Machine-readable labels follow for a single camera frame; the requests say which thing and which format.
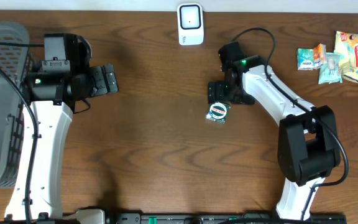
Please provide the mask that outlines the small orange box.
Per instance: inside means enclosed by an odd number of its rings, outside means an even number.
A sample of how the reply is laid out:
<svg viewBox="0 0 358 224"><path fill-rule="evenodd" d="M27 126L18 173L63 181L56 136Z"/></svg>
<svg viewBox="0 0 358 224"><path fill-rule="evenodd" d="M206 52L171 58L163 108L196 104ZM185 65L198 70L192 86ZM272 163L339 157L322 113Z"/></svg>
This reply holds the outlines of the small orange box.
<svg viewBox="0 0 358 224"><path fill-rule="evenodd" d="M313 49L314 69L319 69L327 63L326 46L319 44Z"/></svg>

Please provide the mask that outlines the black round-logo packet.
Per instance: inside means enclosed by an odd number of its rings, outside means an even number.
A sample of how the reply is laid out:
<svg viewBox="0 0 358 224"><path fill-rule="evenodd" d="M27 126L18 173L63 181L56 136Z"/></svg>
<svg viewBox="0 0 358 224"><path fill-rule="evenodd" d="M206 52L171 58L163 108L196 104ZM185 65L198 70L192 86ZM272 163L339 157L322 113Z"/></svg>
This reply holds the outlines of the black round-logo packet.
<svg viewBox="0 0 358 224"><path fill-rule="evenodd" d="M227 119L228 111L231 107L228 104L215 102L210 104L206 119L224 124Z"/></svg>

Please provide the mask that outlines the white blue snack bag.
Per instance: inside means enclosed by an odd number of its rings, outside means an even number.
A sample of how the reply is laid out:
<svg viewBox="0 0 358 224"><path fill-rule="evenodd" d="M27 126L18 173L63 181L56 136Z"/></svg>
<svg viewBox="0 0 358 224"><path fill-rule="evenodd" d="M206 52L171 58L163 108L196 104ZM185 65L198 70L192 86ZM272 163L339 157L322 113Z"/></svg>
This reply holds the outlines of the white blue snack bag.
<svg viewBox="0 0 358 224"><path fill-rule="evenodd" d="M339 68L342 77L358 83L358 34L337 31L334 53L341 56Z"/></svg>

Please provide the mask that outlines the small teal box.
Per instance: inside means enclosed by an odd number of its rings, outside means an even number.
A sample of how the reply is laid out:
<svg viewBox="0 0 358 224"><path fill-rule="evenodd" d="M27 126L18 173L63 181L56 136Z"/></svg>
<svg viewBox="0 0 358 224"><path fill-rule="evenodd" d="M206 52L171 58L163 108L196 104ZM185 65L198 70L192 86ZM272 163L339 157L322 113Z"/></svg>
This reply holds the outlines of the small teal box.
<svg viewBox="0 0 358 224"><path fill-rule="evenodd" d="M313 70L314 69L314 54L313 49L298 49L297 69L298 70Z"/></svg>

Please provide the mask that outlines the teal candy pouch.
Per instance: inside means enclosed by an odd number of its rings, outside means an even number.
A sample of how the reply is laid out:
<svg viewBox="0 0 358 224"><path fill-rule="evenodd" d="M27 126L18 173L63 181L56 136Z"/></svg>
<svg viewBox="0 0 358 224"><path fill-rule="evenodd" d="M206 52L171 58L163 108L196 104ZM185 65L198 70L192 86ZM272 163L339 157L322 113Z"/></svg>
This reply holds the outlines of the teal candy pouch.
<svg viewBox="0 0 358 224"><path fill-rule="evenodd" d="M341 59L341 54L330 52L326 54L326 63L323 64L319 69L319 85L323 83L342 83L342 70L339 68L339 62Z"/></svg>

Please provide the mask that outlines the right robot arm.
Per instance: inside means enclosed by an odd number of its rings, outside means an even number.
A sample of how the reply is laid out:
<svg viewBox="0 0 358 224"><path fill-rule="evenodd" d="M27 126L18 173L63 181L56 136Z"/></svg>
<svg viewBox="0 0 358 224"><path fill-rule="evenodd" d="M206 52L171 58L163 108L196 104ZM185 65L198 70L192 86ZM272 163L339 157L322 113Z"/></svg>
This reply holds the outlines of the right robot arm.
<svg viewBox="0 0 358 224"><path fill-rule="evenodd" d="M207 119L224 123L231 105L258 102L278 125L279 167L285 176L275 208L280 222L345 223L344 215L311 213L318 189L344 182L349 161L328 106L316 107L278 79L259 55L245 56L238 42L218 51L224 80L209 82Z"/></svg>

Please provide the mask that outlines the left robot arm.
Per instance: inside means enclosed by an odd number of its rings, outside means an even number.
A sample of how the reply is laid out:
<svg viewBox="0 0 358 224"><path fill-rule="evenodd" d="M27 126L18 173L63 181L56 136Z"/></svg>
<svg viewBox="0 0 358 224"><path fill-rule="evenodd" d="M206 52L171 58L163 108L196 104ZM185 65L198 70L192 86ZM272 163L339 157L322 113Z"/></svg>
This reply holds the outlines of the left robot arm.
<svg viewBox="0 0 358 224"><path fill-rule="evenodd" d="M22 84L27 109L16 185L5 223L63 223L60 175L76 102L117 93L112 64L90 66L89 42L76 34L47 34L45 58Z"/></svg>

